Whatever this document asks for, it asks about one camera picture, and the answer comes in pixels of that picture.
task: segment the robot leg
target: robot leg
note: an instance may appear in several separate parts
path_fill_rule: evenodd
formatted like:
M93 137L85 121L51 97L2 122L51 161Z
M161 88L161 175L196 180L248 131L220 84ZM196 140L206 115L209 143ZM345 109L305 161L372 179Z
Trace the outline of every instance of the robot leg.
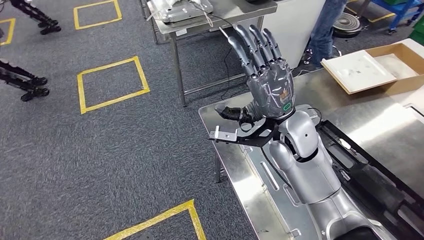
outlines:
M30 72L28 72L28 71L26 71L26 70L24 70L24 69L22 69L18 66L10 64L10 62L8 60L3 59L3 58L0 58L0 68L3 68L3 69L5 69L9 72L14 73L14 74L21 75L21 76L29 78L28 82L35 85L35 86L42 86L42 85L45 85L48 82L48 80L45 77L37 77L37 76L31 74Z
M12 6L21 10L21 12L28 15L30 18L39 21L38 27L45 28L40 31L42 35L46 35L52 32L59 32L62 30L61 27L58 26L59 22L57 20L52 20L50 17L44 14L44 12L31 3L27 3L24 0L10 0L10 3Z
M7 73L0 73L0 79L5 81L6 84L11 85L12 87L26 91L27 93L20 97L20 99L24 102L27 102L36 97L45 97L50 93L47 88L38 87L29 81L25 81L20 77L10 76Z

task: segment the green circular label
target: green circular label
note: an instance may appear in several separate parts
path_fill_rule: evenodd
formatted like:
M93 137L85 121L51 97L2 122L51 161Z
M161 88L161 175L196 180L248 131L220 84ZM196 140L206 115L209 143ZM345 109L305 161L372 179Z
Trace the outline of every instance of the green circular label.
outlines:
M284 111L287 111L287 110L289 110L289 108L292 106L292 104L289 102L289 103L287 103L286 105L284 105L283 107L282 107L282 109L284 110Z

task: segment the metal table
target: metal table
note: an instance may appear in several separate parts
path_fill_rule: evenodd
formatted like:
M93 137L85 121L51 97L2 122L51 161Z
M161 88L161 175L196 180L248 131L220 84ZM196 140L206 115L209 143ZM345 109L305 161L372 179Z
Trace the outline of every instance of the metal table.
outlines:
M246 0L209 0L213 5L212 14L218 16L230 23L237 23L248 19L254 19L259 17L258 27L262 27L263 16L267 14L275 13L277 10L277 4L269 0L261 4L251 4ZM151 2L147 2L147 6L151 13L155 12L155 9ZM204 16L199 16L179 22L165 24L161 20L154 19L158 31L163 35L169 35L170 37L170 48L172 58L175 66L176 81L178 84L178 93L181 100L181 104L186 106L186 95L196 93L198 91L214 87L219 84L226 83L228 81L238 79L244 76L244 74L238 74L230 78L225 78L219 81L215 81L200 87L196 87L190 90L184 90L183 77L181 75L180 68L180 57L177 48L177 33L186 31L187 34L195 34L210 29L216 29L220 26L228 25L227 22L211 16L210 19L213 22L213 27L209 26Z
M424 122L412 108L404 107L405 100L411 99L409 104L424 109L424 87L396 96L388 95L383 87L348 95L322 69L296 77L294 89L296 105L310 104L318 108L324 119L330 120L424 198ZM243 107L251 100L251 94L246 93L221 103ZM238 123L222 119L214 111L215 105L199 109L207 131L219 125L222 131L234 132ZM288 224L288 220L295 217L292 209L280 204L281 199L276 197L269 181L260 176L262 173L254 167L250 157L246 157L247 153L236 144L211 143L217 153L215 174L219 174L222 164L257 237L260 240L293 239L290 232L296 225Z

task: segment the yellow floor marking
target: yellow floor marking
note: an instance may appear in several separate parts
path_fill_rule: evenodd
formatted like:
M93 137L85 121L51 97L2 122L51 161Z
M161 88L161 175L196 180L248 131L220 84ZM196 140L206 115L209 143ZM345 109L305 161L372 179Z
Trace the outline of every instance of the yellow floor marking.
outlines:
M13 32L15 29L15 22L16 22L16 18L10 18L10 19L6 19L6 20L1 20L0 24L2 23L7 23L10 22L9 24L9 30L7 32L7 39L6 41L3 41L0 43L0 46L6 45L6 44L10 44L12 42L12 38L13 38Z
M369 22L370 22L370 23L375 23L375 22L377 22L377 21L380 21L380 20L383 20L383 19L386 19L386 18L390 18L391 16L394 16L394 15L396 15L396 14L394 14L393 12L391 12L391 13L389 13L389 14L387 14L387 15L384 15L384 16L382 16L382 17L376 18L376 19L374 19L374 20L369 20Z
M193 222L194 230L196 232L197 238L199 240L206 240L205 233L203 232L202 224L200 223L199 216L195 209L194 199L191 199L190 201L186 201L183 204L180 204L174 208L171 208L165 211L164 213L161 213L145 222L142 222L138 225L135 225L123 231L120 231L110 237L105 238L104 240L122 240L148 227L151 227L167 218L177 215L185 210L188 210L188 213L190 214L191 221Z
M80 26L80 20L78 19L78 9L88 8L88 7L92 7L92 6L96 6L96 5L100 5L100 4L107 4L107 3L113 3L113 5L115 6L117 18L115 18L113 20L109 20L109 21L102 21L102 22L95 23L95 24ZM100 25L103 25L103 24L109 24L109 23L119 21L121 19L122 19L122 13L121 13L121 9L120 9L119 4L118 4L118 0L101 1L101 2L96 2L96 3L91 3L91 4L88 4L88 5L77 6L73 9L73 21L74 21L76 30L87 29L87 28L91 28L91 27L95 27L95 26L100 26Z
M357 14L357 12L355 11L355 10L353 10L352 8L350 8L350 7L346 7L349 11L351 11L352 13L354 13L354 14ZM390 18L391 16L394 16L394 15L396 15L396 14L394 14L393 12L391 12L391 13L389 13L389 14L387 14L387 15L384 15L384 16L381 16L381 17L378 17L378 18L376 18L376 19L373 19L373 20L371 20L371 19L368 19L367 18L367 20L370 22L370 23L375 23L375 22L377 22L377 21L380 21L380 20L383 20L383 19L386 19L386 18Z
M94 106L88 106L87 107L86 106L86 96L85 96L85 93L84 93L83 75L93 73L93 72L97 72L97 71L100 71L100 70L105 70L105 69L112 68L112 67L116 67L116 66L119 66L119 65L122 65L122 64L127 64L127 63L130 63L130 62L135 63L138 75L140 76L140 81L141 81L141 85L143 86L143 89L140 90L140 91L134 92L134 93L130 93L130 94L125 95L125 96L121 96L121 97L118 97L118 98L115 98L115 99L112 99L112 100L109 100L109 101L99 103L99 104L94 105ZM149 85L147 84L146 77L145 77L145 74L143 72L142 65L140 64L140 60L139 60L138 56L134 56L134 57L129 58L129 59L125 59L125 60L122 60L122 61L119 61L119 62L114 62L114 63L108 64L108 65L96 67L96 68L93 68L93 69L84 70L84 71L78 73L78 75L76 76L76 81L78 83L79 107L80 107L80 110L81 110L81 114L85 114L88 111L96 110L96 109L99 109L99 108L102 108L102 107L105 107L105 106L108 106L108 105L111 105L111 104L115 104L117 102L120 102L120 101L123 101L123 100L126 100L126 99L133 98L135 96L142 95L142 94L150 92L150 88L149 88Z

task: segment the blue jeans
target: blue jeans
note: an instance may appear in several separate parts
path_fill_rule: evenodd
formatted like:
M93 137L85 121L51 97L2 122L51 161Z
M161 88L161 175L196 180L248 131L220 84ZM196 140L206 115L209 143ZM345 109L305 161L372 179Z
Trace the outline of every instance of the blue jeans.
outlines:
M311 62L321 68L321 60L329 59L333 51L333 25L345 9L348 0L326 0L310 34Z

